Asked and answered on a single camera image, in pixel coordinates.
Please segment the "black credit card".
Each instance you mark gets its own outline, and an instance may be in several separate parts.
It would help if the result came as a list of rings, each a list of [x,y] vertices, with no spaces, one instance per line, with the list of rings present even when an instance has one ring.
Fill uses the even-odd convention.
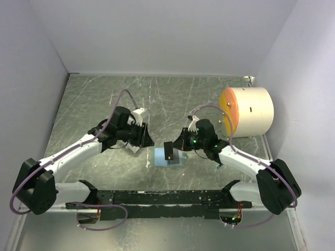
[[[182,166],[183,165],[183,154],[177,149],[173,149],[173,158],[168,160],[169,166]]]

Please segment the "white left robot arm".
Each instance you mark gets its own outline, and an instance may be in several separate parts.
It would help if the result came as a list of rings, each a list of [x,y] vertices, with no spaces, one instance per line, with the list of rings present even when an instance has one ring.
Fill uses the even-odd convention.
[[[108,119],[78,141],[60,152],[36,161],[32,158],[23,162],[13,187],[13,196],[21,201],[29,212],[40,215],[53,205],[80,203],[90,209],[98,204],[98,190],[86,180],[62,183],[61,179],[85,160],[116,149],[122,142],[134,153],[140,148],[152,147],[154,142],[143,117],[145,108],[133,111],[117,106]]]

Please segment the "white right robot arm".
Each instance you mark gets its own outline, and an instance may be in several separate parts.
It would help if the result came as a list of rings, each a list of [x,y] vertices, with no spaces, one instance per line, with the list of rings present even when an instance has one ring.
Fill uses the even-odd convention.
[[[202,150],[209,160],[236,168],[256,181],[254,184],[234,181],[222,195],[223,204],[228,208],[235,207],[240,201],[248,201],[261,203],[271,213],[279,215],[296,206],[302,194],[283,160],[268,161],[235,148],[218,137],[208,119],[193,121],[189,127],[184,127],[172,145],[184,152]]]

